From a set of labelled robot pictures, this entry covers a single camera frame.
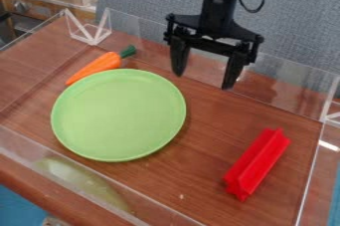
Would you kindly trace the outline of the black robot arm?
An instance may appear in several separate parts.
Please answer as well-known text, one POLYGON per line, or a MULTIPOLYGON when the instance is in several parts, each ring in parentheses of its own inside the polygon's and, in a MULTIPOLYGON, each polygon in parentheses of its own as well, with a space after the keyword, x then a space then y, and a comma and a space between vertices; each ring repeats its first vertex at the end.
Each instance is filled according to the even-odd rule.
POLYGON ((185 73, 191 48, 229 57, 222 82, 225 90, 234 87, 243 67, 257 61, 259 46, 265 42, 262 35, 235 22, 237 3, 249 13, 259 12, 265 6, 265 1, 257 9, 250 9, 243 0, 203 0, 199 15, 167 15, 169 28, 165 32, 171 69, 179 77, 185 73))

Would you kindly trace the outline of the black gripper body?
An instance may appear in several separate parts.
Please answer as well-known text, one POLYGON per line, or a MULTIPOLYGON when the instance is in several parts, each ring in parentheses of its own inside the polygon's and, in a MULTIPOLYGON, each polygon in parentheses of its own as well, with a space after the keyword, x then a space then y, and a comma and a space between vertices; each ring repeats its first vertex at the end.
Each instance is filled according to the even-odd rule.
POLYGON ((247 63, 254 63, 258 57, 262 35, 243 28, 234 20, 221 28, 203 28, 199 15, 167 15, 169 27, 165 40, 171 45, 171 37, 183 38, 190 48, 199 49, 226 57, 239 51, 247 55, 247 63))

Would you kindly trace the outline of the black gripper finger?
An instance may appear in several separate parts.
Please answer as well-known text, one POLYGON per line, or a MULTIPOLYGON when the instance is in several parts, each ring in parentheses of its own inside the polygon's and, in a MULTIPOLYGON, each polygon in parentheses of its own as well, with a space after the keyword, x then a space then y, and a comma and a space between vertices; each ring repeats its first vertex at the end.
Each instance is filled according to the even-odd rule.
POLYGON ((173 36, 170 43, 171 69, 179 77, 183 75, 187 66, 189 54, 190 45, 186 40, 178 36, 173 36))
POLYGON ((243 67, 247 65, 247 55, 237 51, 229 59, 227 68, 225 72, 225 78, 222 88, 230 90, 242 73, 243 67))

